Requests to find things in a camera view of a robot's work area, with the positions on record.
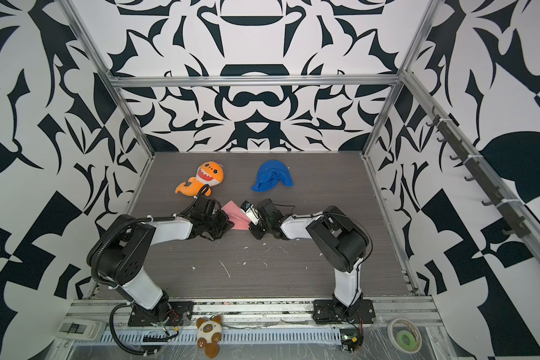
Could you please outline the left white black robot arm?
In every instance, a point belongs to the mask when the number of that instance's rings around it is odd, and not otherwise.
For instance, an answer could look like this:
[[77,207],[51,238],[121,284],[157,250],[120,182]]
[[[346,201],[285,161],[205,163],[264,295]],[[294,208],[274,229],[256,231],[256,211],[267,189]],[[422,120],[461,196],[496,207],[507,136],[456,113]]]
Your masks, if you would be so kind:
[[205,197],[167,217],[121,214],[90,250],[86,262],[92,279],[116,290],[145,323],[164,323],[172,307],[165,290],[144,269],[150,247],[196,237],[216,241],[233,226],[219,202]]

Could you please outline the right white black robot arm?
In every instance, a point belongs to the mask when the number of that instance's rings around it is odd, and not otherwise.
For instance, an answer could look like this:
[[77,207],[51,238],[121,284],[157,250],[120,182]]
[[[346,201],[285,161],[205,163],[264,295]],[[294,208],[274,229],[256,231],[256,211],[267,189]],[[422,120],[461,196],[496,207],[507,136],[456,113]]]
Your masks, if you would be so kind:
[[267,234],[282,240],[311,239],[333,267],[332,299],[313,301],[313,321],[372,324],[374,306],[361,287],[361,267],[374,248],[368,231],[333,205],[303,215],[282,214],[280,207],[264,199],[256,205],[245,201],[240,209],[250,219],[249,230],[256,239]]

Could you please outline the pink paper sheet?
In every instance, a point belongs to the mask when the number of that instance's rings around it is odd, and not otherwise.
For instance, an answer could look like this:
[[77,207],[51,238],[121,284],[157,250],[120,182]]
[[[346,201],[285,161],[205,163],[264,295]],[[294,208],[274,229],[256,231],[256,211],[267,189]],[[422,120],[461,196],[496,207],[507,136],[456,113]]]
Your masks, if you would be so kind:
[[251,220],[233,201],[229,201],[222,207],[228,215],[229,221],[233,223],[233,230],[249,230]]

